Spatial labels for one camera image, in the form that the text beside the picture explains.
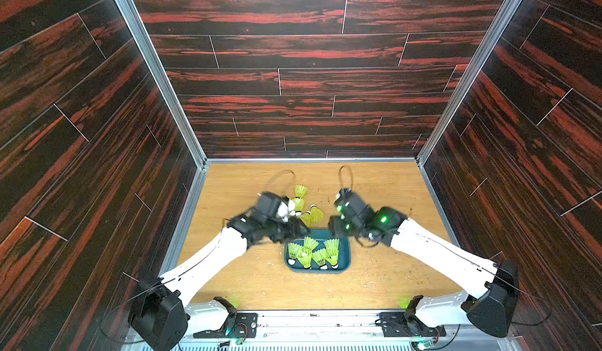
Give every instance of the dark wood panel wall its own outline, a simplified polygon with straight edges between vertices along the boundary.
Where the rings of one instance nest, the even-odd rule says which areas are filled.
[[[1,4],[0,348],[119,348],[196,167],[113,0]]]
[[[134,0],[212,158],[415,157],[502,0]]]
[[[602,348],[602,2],[523,0],[425,164],[466,249],[518,263],[531,351]]]

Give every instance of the teal tray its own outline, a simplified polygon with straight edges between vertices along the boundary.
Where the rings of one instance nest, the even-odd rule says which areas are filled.
[[[311,234],[309,234],[311,238],[314,238],[318,244],[314,250],[324,248],[324,241],[335,238],[328,229],[312,229]],[[351,266],[351,246],[349,244],[349,238],[339,239],[339,259],[338,259],[338,268],[333,269],[332,266],[327,262],[326,266],[328,266],[327,270],[320,270],[320,266],[315,263],[314,260],[311,261],[311,267],[309,269],[305,269],[303,265],[297,260],[295,260],[294,265],[288,264],[288,244],[284,246],[284,263],[294,272],[297,273],[312,273],[312,274],[340,274],[345,270],[349,269]],[[303,245],[303,239],[298,238],[293,241],[296,244]]]

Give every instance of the aluminum frame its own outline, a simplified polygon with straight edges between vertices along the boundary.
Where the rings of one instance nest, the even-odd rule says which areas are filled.
[[[169,112],[173,116],[176,122],[177,128],[184,137],[184,141],[188,146],[188,150],[192,154],[192,158],[196,166],[201,169],[205,166],[207,156],[203,152],[203,148],[200,146],[199,140],[194,135],[192,126],[184,113],[184,109],[177,100],[176,92],[173,90],[171,82],[167,77],[167,73],[159,59],[159,55],[156,53],[155,47],[152,44],[151,37],[146,31],[146,27],[140,18],[138,9],[133,0],[114,0],[124,17],[125,24],[128,26],[129,31],[132,33],[132,37],[138,45],[142,57],[146,61],[149,67],[150,73],[155,79],[157,87],[161,92]]]
[[[478,46],[474,56],[470,60],[466,72],[452,93],[446,109],[443,111],[443,114],[441,114],[437,125],[435,125],[435,129],[433,129],[426,141],[426,144],[422,147],[420,152],[418,152],[418,166],[423,167],[426,161],[429,159],[430,153],[435,148],[437,142],[439,142],[439,139],[443,135],[443,132],[447,128],[448,124],[452,121],[452,117],[460,107],[460,104],[462,104],[462,100],[468,93],[468,90],[470,90],[470,87],[477,78],[478,73],[480,72],[481,68],[483,68],[487,58],[493,51],[493,48],[500,39],[501,34],[506,29],[506,26],[510,22],[512,16],[514,16],[516,9],[518,9],[518,6],[522,1],[523,0],[504,0],[501,3],[500,9],[498,9],[497,13],[495,14],[491,25],[489,25],[489,29],[487,29],[487,32],[481,41],[481,44]]]

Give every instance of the enclosure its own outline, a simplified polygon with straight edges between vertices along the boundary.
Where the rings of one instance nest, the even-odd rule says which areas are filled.
[[[342,165],[374,208],[518,267],[506,338],[452,323],[427,349],[602,347],[600,0],[0,4],[0,348],[149,349],[130,344],[139,280],[282,170],[326,229]],[[293,197],[289,179],[267,188]],[[299,273],[266,239],[192,306],[257,314],[231,349],[405,351],[416,338],[385,338],[379,314],[461,290],[382,244],[350,250],[340,274]]]

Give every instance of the black cable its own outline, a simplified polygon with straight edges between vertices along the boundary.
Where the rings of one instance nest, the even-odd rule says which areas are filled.
[[[349,177],[351,178],[351,185],[349,186],[349,190],[353,189],[353,172],[351,171],[351,167],[349,167],[348,165],[342,165],[341,168],[339,168],[339,183],[341,184],[341,189],[345,188],[345,186],[342,183],[342,169],[343,168],[347,168],[347,170],[349,171]]]
[[[466,258],[466,257],[464,257],[464,256],[461,256],[461,255],[457,254],[457,253],[456,253],[456,252],[454,252],[453,250],[449,249],[447,246],[445,246],[445,245],[441,244],[440,242],[437,242],[436,240],[433,240],[433,239],[431,239],[430,237],[426,237],[426,236],[424,236],[424,235],[420,235],[420,234],[417,234],[417,235],[418,235],[418,236],[422,236],[422,237],[424,237],[424,238],[426,238],[426,239],[428,239],[428,240],[430,240],[430,241],[432,241],[432,242],[434,242],[434,243],[436,243],[436,244],[439,244],[440,246],[442,246],[443,248],[445,248],[445,249],[449,250],[451,253],[455,254],[456,256],[458,256],[458,257],[460,257],[460,258],[463,258],[463,259],[467,260],[468,262],[470,262],[470,263],[471,263],[471,264],[473,264],[473,265],[476,265],[476,266],[478,266],[478,267],[479,267],[479,269],[481,269],[481,270],[483,270],[483,271],[485,271],[485,272],[488,272],[489,274],[493,275],[494,277],[496,277],[497,279],[501,280],[502,282],[504,282],[504,283],[508,284],[508,286],[510,286],[510,287],[512,287],[512,288],[515,288],[516,290],[520,291],[521,293],[523,293],[523,294],[525,294],[525,295],[528,295],[528,296],[531,296],[531,297],[534,297],[535,299],[541,300],[542,302],[545,302],[545,303],[546,303],[546,305],[548,306],[548,308],[550,308],[550,310],[548,311],[548,314],[547,314],[547,315],[546,315],[546,316],[545,316],[545,317],[544,317],[544,318],[543,318],[541,321],[539,321],[539,322],[536,322],[536,323],[511,322],[511,323],[513,323],[513,324],[516,324],[516,325],[537,326],[537,325],[541,325],[541,324],[543,324],[544,322],[546,322],[546,321],[548,320],[548,318],[550,318],[550,315],[552,314],[552,306],[550,305],[550,302],[548,302],[547,300],[545,300],[543,297],[540,297],[540,296],[537,296],[537,295],[533,295],[533,294],[530,294],[530,293],[528,293],[528,292],[525,292],[525,291],[521,290],[520,288],[518,288],[518,287],[516,287],[515,285],[511,284],[511,283],[510,283],[510,282],[508,282],[507,280],[504,280],[503,278],[501,278],[501,277],[497,276],[496,274],[493,274],[492,272],[490,272],[489,270],[487,270],[485,267],[482,267],[481,265],[478,265],[478,264],[476,264],[476,263],[472,262],[472,261],[471,261],[471,260],[469,260],[468,258]]]
[[[104,335],[106,339],[110,340],[111,342],[115,342],[115,343],[117,343],[117,344],[136,344],[136,343],[142,343],[142,342],[145,342],[145,340],[141,340],[141,341],[135,341],[135,342],[123,342],[123,341],[114,340],[113,338],[109,337],[109,336],[107,335],[107,333],[105,333],[105,332],[102,330],[102,327],[101,327],[100,325],[98,326],[98,329],[101,331],[101,334],[102,334],[102,335]]]
[[[277,174],[273,175],[268,182],[266,183],[266,185],[264,186],[263,190],[261,191],[261,193],[267,191],[267,189],[270,187],[270,185],[272,184],[272,182],[274,182],[275,179],[279,178],[280,176],[282,176],[283,174],[288,174],[288,173],[293,174],[293,180],[291,180],[291,182],[289,183],[289,185],[287,185],[283,190],[282,190],[282,195],[284,195],[285,190],[288,186],[293,186],[295,183],[295,179],[297,178],[297,176],[295,175],[295,173],[293,171],[291,171],[290,169],[283,169],[282,171],[278,172]]]
[[[438,347],[438,348],[425,348],[425,350],[440,350],[442,348],[446,348],[447,346],[449,346],[451,344],[451,342],[453,342],[453,340],[456,339],[457,334],[460,332],[460,326],[461,325],[457,326],[457,330],[456,330],[456,333],[453,335],[453,338],[449,342],[447,342],[445,345],[443,345],[442,347]]]

